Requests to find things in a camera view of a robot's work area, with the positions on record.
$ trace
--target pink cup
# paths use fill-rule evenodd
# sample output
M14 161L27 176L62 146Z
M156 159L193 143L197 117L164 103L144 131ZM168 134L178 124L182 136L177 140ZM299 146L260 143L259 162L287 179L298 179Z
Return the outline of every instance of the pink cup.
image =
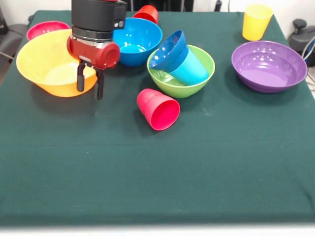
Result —
M157 131L171 127L181 109L176 100L150 88L139 93L137 104L149 125Z

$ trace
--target purple bowl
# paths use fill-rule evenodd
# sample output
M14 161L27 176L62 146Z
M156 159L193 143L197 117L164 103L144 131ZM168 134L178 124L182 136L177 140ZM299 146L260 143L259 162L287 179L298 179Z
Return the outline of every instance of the purple bowl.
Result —
M240 80L262 93L287 90L306 78L303 58L291 48L270 41L242 44L232 54Z

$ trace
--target yellow cup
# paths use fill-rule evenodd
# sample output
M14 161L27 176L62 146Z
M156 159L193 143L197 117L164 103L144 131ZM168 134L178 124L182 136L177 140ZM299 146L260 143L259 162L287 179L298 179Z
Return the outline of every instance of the yellow cup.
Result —
M249 5L244 14L243 37L248 41L260 40L270 22L273 11L262 4Z

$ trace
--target green bowl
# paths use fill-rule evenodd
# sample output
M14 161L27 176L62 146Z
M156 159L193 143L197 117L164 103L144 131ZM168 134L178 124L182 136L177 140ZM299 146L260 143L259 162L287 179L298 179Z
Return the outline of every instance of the green bowl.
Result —
M149 62L153 57L154 53L156 52L156 50L149 56L149 59L147 61L147 68L153 81L162 91L164 91L169 96L176 98L184 98L197 93L208 83L208 81L211 79L215 72L216 68L215 62L206 51L192 45L188 46L209 73L209 77L205 81L197 85L185 86L183 83L175 79L170 74L161 70L151 69L149 67Z

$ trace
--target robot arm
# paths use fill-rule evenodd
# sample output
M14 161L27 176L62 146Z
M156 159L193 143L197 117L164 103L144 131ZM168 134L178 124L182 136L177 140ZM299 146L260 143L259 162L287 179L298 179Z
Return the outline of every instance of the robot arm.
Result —
M127 4L121 0L72 0L72 34L67 42L69 53L80 63L77 89L84 90L85 66L95 69L95 98L102 99L103 72L113 68L120 57L120 48L113 41L114 30L125 27Z

